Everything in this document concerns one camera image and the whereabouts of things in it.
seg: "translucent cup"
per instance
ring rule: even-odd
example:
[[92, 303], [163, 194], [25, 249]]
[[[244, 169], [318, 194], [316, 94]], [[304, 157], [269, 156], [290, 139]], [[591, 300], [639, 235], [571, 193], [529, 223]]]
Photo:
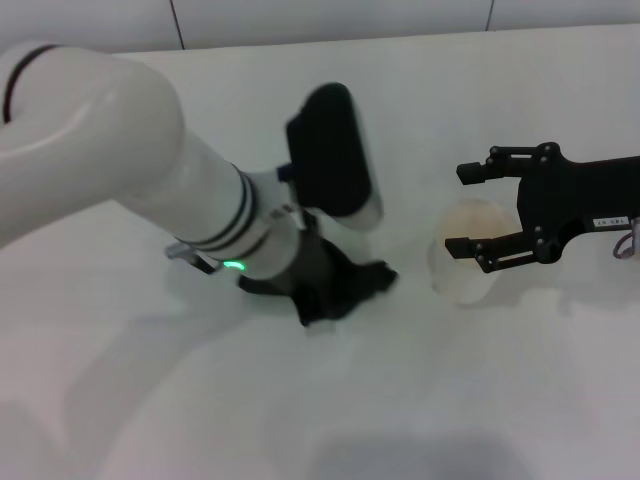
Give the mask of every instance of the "translucent cup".
[[442, 214], [430, 248], [433, 289], [449, 302], [469, 305], [482, 300], [500, 271], [486, 274], [475, 259], [455, 260], [445, 247], [447, 238], [496, 238], [521, 231], [503, 207], [486, 200], [462, 200]]

